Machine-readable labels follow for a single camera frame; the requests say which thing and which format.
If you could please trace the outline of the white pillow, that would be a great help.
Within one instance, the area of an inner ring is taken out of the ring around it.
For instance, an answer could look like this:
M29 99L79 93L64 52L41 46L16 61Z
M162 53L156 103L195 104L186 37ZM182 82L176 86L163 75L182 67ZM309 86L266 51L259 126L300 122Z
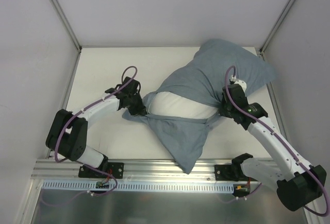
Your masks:
M151 101L148 111L160 116L208 119L217 113L217 108L170 92L160 92Z

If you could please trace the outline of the blue-grey pillowcase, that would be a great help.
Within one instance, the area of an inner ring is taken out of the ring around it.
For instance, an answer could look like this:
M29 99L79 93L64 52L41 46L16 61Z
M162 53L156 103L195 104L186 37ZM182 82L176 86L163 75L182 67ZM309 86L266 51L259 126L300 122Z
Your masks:
M175 70L160 87L143 98L147 115L131 116L125 111L125 120L146 124L170 153L181 170L191 173L202 155L208 133L221 118L218 108L222 89L227 83L225 73L236 68L236 77L247 83L246 95L264 87L275 79L274 68L243 47L222 39L205 42L193 59ZM191 119L151 114L148 107L157 93L170 92L181 97L217 108L208 119Z

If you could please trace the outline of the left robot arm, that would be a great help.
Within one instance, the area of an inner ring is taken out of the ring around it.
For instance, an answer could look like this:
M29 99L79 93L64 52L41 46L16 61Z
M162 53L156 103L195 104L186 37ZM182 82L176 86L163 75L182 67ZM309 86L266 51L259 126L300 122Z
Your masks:
M95 102L76 111L59 110L46 138L46 146L73 162L90 166L97 178L107 174L107 157L87 145L87 133L96 122L108 114L127 109L132 116L146 115L141 84L126 77L115 88L109 88Z

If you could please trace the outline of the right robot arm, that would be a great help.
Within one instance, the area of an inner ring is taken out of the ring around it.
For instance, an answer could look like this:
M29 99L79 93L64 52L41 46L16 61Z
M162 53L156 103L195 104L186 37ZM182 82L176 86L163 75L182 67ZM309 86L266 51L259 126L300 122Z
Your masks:
M223 88L219 113L231 118L252 135L268 152L277 169L259 162L250 154L234 160L231 174L236 180L253 178L276 192L281 203L296 211L323 196L329 214L329 196L325 190L327 173L321 165L313 166L304 159L276 130L268 113L258 103L250 104L241 85Z

